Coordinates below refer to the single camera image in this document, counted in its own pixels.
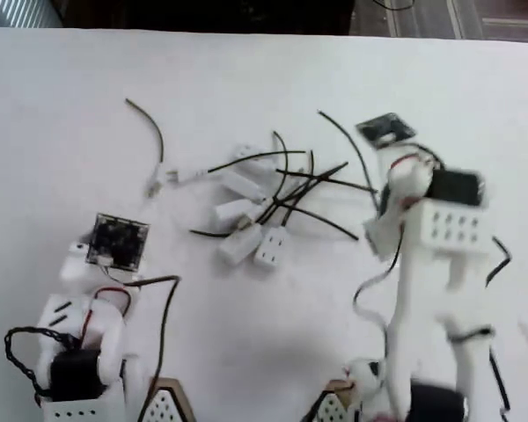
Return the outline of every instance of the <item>red wire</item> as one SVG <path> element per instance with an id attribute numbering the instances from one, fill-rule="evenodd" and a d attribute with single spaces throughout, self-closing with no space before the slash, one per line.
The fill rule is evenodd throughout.
<path id="1" fill-rule="evenodd" d="M 127 312 L 129 311 L 129 307 L 131 306 L 131 294 L 125 290 L 122 287 L 102 287 L 96 290 L 96 293 L 92 297 L 92 300 L 98 299 L 98 296 L 102 292 L 121 292 L 127 296 L 127 305 L 125 306 L 125 309 L 123 310 L 123 316 L 127 315 Z M 84 319 L 84 323 L 82 324 L 82 334 L 80 336 L 80 341 L 84 342 L 84 336 L 86 335 L 86 332 L 88 331 L 88 324 L 90 323 L 90 320 L 92 318 L 92 309 L 88 310 L 88 313 L 86 314 L 86 318 Z"/>
<path id="2" fill-rule="evenodd" d="M 397 164 L 400 164 L 402 163 L 403 161 L 405 160 L 408 160 L 409 158 L 416 158 L 417 160 L 420 160 L 421 158 L 419 157 L 418 154 L 406 154 L 404 156 L 400 156 L 399 158 L 397 158 L 395 161 L 392 162 L 391 166 L 389 167 L 389 170 L 393 169 L 394 167 L 397 166 Z"/>

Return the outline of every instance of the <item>white table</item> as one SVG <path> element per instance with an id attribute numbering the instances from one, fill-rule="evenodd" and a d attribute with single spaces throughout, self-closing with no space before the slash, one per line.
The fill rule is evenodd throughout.
<path id="1" fill-rule="evenodd" d="M 31 385 L 6 361 L 2 338 L 14 325 L 34 324 L 48 294 L 61 291 L 68 244 L 98 211 L 150 222 L 153 275 L 184 278 L 170 312 L 163 375 L 182 381 L 201 422 L 299 420 L 346 361 L 381 354 L 378 330 L 350 306 L 356 285 L 385 268 L 366 243 L 298 215 L 289 225 L 294 250 L 280 271 L 220 264 L 216 242 L 187 228 L 202 227 L 209 208 L 231 196 L 209 181 L 168 188 L 145 205 L 156 138 L 125 97 L 157 120 L 174 164 L 220 164 L 239 142 L 268 148 L 276 129 L 289 148 L 313 148 L 319 169 L 349 160 L 341 177 L 361 182 L 347 141 L 316 111 L 353 133 L 355 123 L 395 111 L 449 166 L 485 174 L 496 234 L 514 254 L 489 289 L 495 346 L 514 406 L 510 420 L 528 422 L 528 342 L 517 328 L 518 320 L 528 325 L 528 45 L 3 29 L 0 421 L 40 420 Z M 377 176 L 373 153 L 363 149 Z M 361 232 L 369 200 L 323 186 L 302 206 Z M 364 301 L 389 318 L 395 286 L 394 274 Z M 129 328 L 128 348 L 150 370 L 167 288 L 144 289 Z M 14 346 L 35 359 L 35 338 Z M 453 365 L 435 363 L 436 349 L 427 344 L 432 359 L 422 370 L 453 375 Z M 493 384 L 488 400 L 498 411 Z"/>

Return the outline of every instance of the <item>black wire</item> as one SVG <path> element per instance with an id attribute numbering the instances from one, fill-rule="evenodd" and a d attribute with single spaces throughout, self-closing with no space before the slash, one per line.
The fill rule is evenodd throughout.
<path id="1" fill-rule="evenodd" d="M 496 363 L 496 358 L 495 358 L 495 354 L 493 353 L 493 349 L 489 349 L 489 362 L 491 362 L 491 368 L 493 369 L 493 375 L 495 376 L 497 387 L 499 388 L 499 392 L 501 393 L 501 399 L 502 399 L 502 408 L 500 410 L 501 418 L 503 421 L 508 422 L 505 413 L 507 411 L 510 411 L 509 395 L 507 394 L 507 389 L 504 387 L 504 382 L 502 380 L 501 373 L 499 372 L 499 366 Z"/>
<path id="2" fill-rule="evenodd" d="M 17 369 L 19 369 L 29 380 L 32 382 L 35 393 L 41 397 L 51 397 L 51 391 L 49 389 L 43 389 L 38 383 L 35 373 L 20 362 L 11 351 L 11 339 L 14 334 L 19 332 L 26 332 L 30 334 L 41 334 L 52 338 L 53 340 L 61 343 L 61 345 L 67 350 L 75 350 L 80 347 L 80 340 L 68 333 L 62 333 L 59 331 L 51 330 L 43 327 L 14 327 L 6 333 L 4 337 L 4 346 L 6 352 L 6 359 L 9 360 Z"/>
<path id="3" fill-rule="evenodd" d="M 309 172 L 310 172 L 310 175 L 312 176 L 313 173 L 315 172 L 315 155 L 313 154 L 313 151 L 311 151 L 311 154 L 309 156 Z M 305 184 L 304 184 L 304 191 L 307 190 L 309 188 L 309 185 L 311 184 L 311 179 L 309 178 Z M 293 207 L 296 207 L 297 204 L 299 203 L 299 201 L 304 197 L 304 195 L 299 195 L 298 198 L 296 198 L 294 201 L 293 201 L 293 204 L 291 204 Z M 285 213 L 285 215 L 283 216 L 283 220 L 282 220 L 282 226 L 285 227 L 286 224 L 288 223 L 288 220 L 290 219 L 291 217 L 291 214 L 293 213 L 294 211 L 294 208 L 288 208 L 288 212 Z"/>
<path id="4" fill-rule="evenodd" d="M 498 274 L 500 273 L 505 266 L 507 266 L 508 264 L 510 264 L 510 261 L 512 261 L 512 255 L 510 255 L 510 252 L 509 250 L 507 249 L 507 247 L 499 240 L 498 237 L 496 236 L 493 236 L 493 242 L 495 242 L 495 244 L 499 247 L 499 249 L 502 251 L 502 253 L 504 254 L 504 260 L 498 265 L 496 266 L 493 271 L 491 271 L 488 276 L 487 276 L 487 279 L 486 279 L 486 282 L 485 282 L 485 286 L 487 287 L 489 285 L 489 283 L 493 280 L 493 278 Z"/>
<path id="5" fill-rule="evenodd" d="M 135 108 L 140 114 L 142 114 L 144 117 L 146 117 L 150 121 L 150 123 L 152 123 L 152 126 L 154 126 L 155 129 L 157 130 L 158 144 L 159 144 L 159 148 L 160 148 L 160 150 L 159 150 L 159 154 L 160 155 L 158 157 L 158 161 L 160 163 L 162 163 L 165 160 L 165 140 L 162 137 L 162 132 L 160 131 L 160 127 L 158 127 L 157 122 L 154 121 L 154 119 L 150 116 L 150 114 L 145 112 L 139 105 L 135 104 L 129 98 L 125 98 L 125 101 L 127 102 L 127 104 L 129 104 L 130 106 Z"/>
<path id="6" fill-rule="evenodd" d="M 351 231 L 348 231 L 348 230 L 344 229 L 343 227 L 339 226 L 338 224 L 336 224 L 335 222 L 331 222 L 330 220 L 327 220 L 327 218 L 321 217 L 320 215 L 312 213 L 311 211 L 307 211 L 306 209 L 294 207 L 292 205 L 288 205 L 288 204 L 283 203 L 283 202 L 280 203 L 280 207 L 285 207 L 285 208 L 287 208 L 290 211 L 297 211 L 298 213 L 309 215 L 310 217 L 312 217 L 312 218 L 314 218 L 316 220 L 319 220 L 320 222 L 323 222 L 325 224 L 328 224 L 329 226 L 334 227 L 335 229 L 341 231 L 345 235 L 348 235 L 348 236 L 352 237 L 354 240 L 356 240 L 356 241 L 359 240 L 359 237 L 356 236 Z"/>
<path id="7" fill-rule="evenodd" d="M 460 345 L 473 338 L 489 337 L 494 335 L 495 329 L 492 326 L 487 325 L 485 327 L 480 327 L 476 328 L 475 330 L 471 330 L 466 334 L 460 334 L 458 336 L 448 336 L 448 341 L 450 341 L 450 343 L 452 343 L 453 345 Z"/>
<path id="8" fill-rule="evenodd" d="M 162 282 L 163 279 L 164 281 L 173 280 L 174 284 L 172 285 L 172 288 L 170 289 L 170 293 L 168 294 L 168 298 L 166 299 L 165 310 L 163 312 L 162 321 L 160 323 L 160 344 L 158 347 L 157 369 L 155 370 L 155 374 L 152 376 L 152 380 L 150 381 L 150 386 L 147 391 L 147 397 L 144 399 L 143 407 L 141 408 L 141 412 L 139 413 L 139 419 L 137 420 L 138 422 L 143 421 L 144 414 L 147 411 L 147 408 L 149 407 L 150 400 L 153 398 L 155 388 L 157 387 L 158 377 L 160 376 L 160 371 L 162 369 L 162 362 L 165 356 L 165 330 L 166 330 L 166 321 L 168 319 L 168 309 L 170 308 L 170 304 L 172 303 L 172 298 L 174 297 L 174 292 L 176 291 L 176 287 L 180 284 L 180 277 L 177 275 L 169 276 L 167 278 L 159 277 L 158 279 L 152 279 L 150 281 L 150 284 L 153 284 L 154 282 Z"/>
<path id="9" fill-rule="evenodd" d="M 253 156 L 243 156 L 242 158 L 239 158 L 238 160 L 231 161 L 227 164 L 218 165 L 217 167 L 213 167 L 212 169 L 209 169 L 207 173 L 213 173 L 215 171 L 219 171 L 222 169 L 226 169 L 227 167 L 231 167 L 232 165 L 242 163 L 243 161 L 248 160 L 254 160 L 254 158 L 260 158 L 262 156 L 278 156 L 280 154 L 305 154 L 307 151 L 303 151 L 301 149 L 293 150 L 293 151 L 272 151 L 272 152 L 261 152 L 260 154 L 254 154 Z"/>
<path id="10" fill-rule="evenodd" d="M 302 173 L 302 172 L 299 172 L 299 171 L 284 171 L 284 170 L 281 170 L 281 169 L 275 169 L 275 170 L 278 173 L 287 174 L 288 176 L 296 176 L 296 177 L 300 177 L 300 178 L 309 178 L 309 179 L 315 179 L 315 180 L 317 178 L 319 178 L 319 176 L 314 176 L 312 174 Z M 362 185 L 357 185 L 356 183 L 345 182 L 344 180 L 336 180 L 334 178 L 323 178 L 322 180 L 323 180 L 323 182 L 334 183 L 336 185 L 343 185 L 343 186 L 348 186 L 348 187 L 354 187 L 355 189 L 359 189 L 361 191 L 370 192 L 370 188 L 369 187 L 362 186 Z"/>
<path id="11" fill-rule="evenodd" d="M 354 298 L 352 299 L 352 305 L 354 306 L 354 310 L 356 311 L 356 313 L 359 314 L 359 315 L 362 315 L 363 317 L 365 317 L 367 319 L 369 319 L 374 324 L 379 325 L 379 327 L 381 328 L 381 330 L 382 330 L 382 332 L 384 334 L 384 356 L 385 357 L 387 357 L 387 354 L 389 352 L 389 348 L 388 348 L 389 346 L 388 346 L 388 342 L 387 342 L 387 323 L 385 322 L 385 320 L 377 312 L 375 312 L 373 310 L 368 310 L 368 309 L 360 310 L 358 308 L 358 297 L 367 288 L 370 288 L 370 287 L 378 284 L 379 282 L 385 280 L 387 278 L 387 276 L 389 276 L 389 274 L 393 271 L 393 269 L 397 265 L 397 260 L 399 258 L 399 254 L 400 254 L 400 251 L 401 251 L 401 245 L 403 244 L 403 236 L 404 236 L 404 232 L 405 232 L 403 226 L 401 226 L 400 231 L 401 232 L 400 232 L 400 237 L 399 237 L 399 244 L 397 245 L 397 250 L 396 250 L 395 255 L 393 257 L 392 263 L 389 265 L 389 268 L 387 268 L 381 274 L 379 274 L 379 275 L 377 275 L 377 276 L 365 281 L 356 290 L 356 292 L 354 293 Z"/>
<path id="12" fill-rule="evenodd" d="M 273 132 L 273 135 L 278 138 L 278 140 L 280 141 L 280 143 L 282 144 L 282 149 L 283 149 L 283 159 L 285 160 L 285 166 L 284 166 L 284 169 L 287 171 L 289 168 L 290 168 L 290 160 L 289 160 L 289 154 L 288 154 L 288 149 L 286 148 L 285 146 L 285 142 L 283 141 L 282 137 L 280 136 L 280 134 L 278 134 L 276 131 Z M 282 176 L 282 181 L 280 182 L 280 185 L 278 186 L 278 188 L 276 189 L 274 195 L 272 196 L 272 198 L 277 198 L 278 195 L 280 194 L 280 192 L 282 191 L 283 189 L 283 185 L 285 184 L 285 179 L 288 177 L 287 174 L 283 174 Z"/>
<path id="13" fill-rule="evenodd" d="M 412 0 L 411 4 L 408 6 L 403 7 L 388 7 L 385 4 L 381 3 L 379 0 L 371 0 L 373 3 L 377 4 L 378 6 L 383 7 L 387 11 L 408 11 L 409 9 L 414 8 L 414 4 L 416 3 L 416 0 Z"/>
<path id="14" fill-rule="evenodd" d="M 328 114 L 321 112 L 321 111 L 319 111 L 319 114 L 323 116 L 325 119 L 327 119 L 328 121 L 330 121 L 333 125 L 335 125 L 344 134 L 344 136 L 348 138 L 350 144 L 352 145 L 352 148 L 354 148 L 354 151 L 356 152 L 356 154 L 358 155 L 358 158 L 360 159 L 360 163 L 362 164 L 363 175 L 366 178 L 366 184 L 370 188 L 371 202 L 373 203 L 373 206 L 376 209 L 376 211 L 379 213 L 378 198 L 376 198 L 376 194 L 373 192 L 374 188 L 371 183 L 370 174 L 368 173 L 368 167 L 366 166 L 366 163 L 363 159 L 362 152 L 360 151 L 360 149 L 358 148 L 358 146 L 352 139 L 352 136 L 350 136 L 350 134 L 347 132 L 347 130 L 344 127 L 342 127 L 336 120 L 334 120 Z"/>

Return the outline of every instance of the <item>connector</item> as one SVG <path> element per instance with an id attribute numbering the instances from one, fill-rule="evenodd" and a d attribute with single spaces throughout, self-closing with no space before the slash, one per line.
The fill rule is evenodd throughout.
<path id="1" fill-rule="evenodd" d="M 254 255 L 254 264 L 268 270 L 277 268 L 284 259 L 290 244 L 290 234 L 285 227 L 273 227 L 262 239 Z"/>
<path id="2" fill-rule="evenodd" d="M 240 261 L 250 255 L 262 240 L 262 226 L 253 224 L 244 230 L 237 230 L 224 239 L 217 253 L 231 266 L 237 266 Z"/>
<path id="3" fill-rule="evenodd" d="M 233 159 L 238 160 L 246 156 L 255 156 L 263 152 L 266 151 L 252 145 L 239 145 L 235 149 Z M 262 158 L 246 160 L 238 163 L 238 167 L 252 173 L 255 176 L 267 176 L 275 172 L 275 156 L 264 156 Z"/>
<path id="4" fill-rule="evenodd" d="M 178 182 L 178 183 L 186 183 L 192 180 L 198 180 L 200 178 L 204 178 L 207 174 L 208 174 L 208 171 L 204 169 L 201 169 L 201 170 L 178 169 L 178 170 L 171 170 L 171 171 L 166 172 L 166 176 L 168 177 L 168 180 Z"/>
<path id="5" fill-rule="evenodd" d="M 250 200 L 234 200 L 213 207 L 211 220 L 215 230 L 226 231 L 233 229 L 238 220 L 254 207 L 258 206 L 254 205 Z"/>
<path id="6" fill-rule="evenodd" d="M 254 224 L 259 217 L 272 205 L 274 200 L 272 198 L 266 198 L 258 205 L 252 205 L 248 208 L 238 220 L 237 229 L 242 230 L 251 224 Z"/>
<path id="7" fill-rule="evenodd" d="M 221 183 L 227 189 L 230 189 L 249 200 L 262 202 L 267 196 L 260 185 L 249 178 L 241 176 L 235 171 L 223 171 Z"/>

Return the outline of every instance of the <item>wooden floor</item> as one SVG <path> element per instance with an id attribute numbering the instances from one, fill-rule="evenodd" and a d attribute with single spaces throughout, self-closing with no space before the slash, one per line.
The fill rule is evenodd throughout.
<path id="1" fill-rule="evenodd" d="M 395 8 L 410 1 L 385 4 Z M 350 34 L 528 42 L 528 0 L 416 0 L 407 11 L 356 0 Z"/>

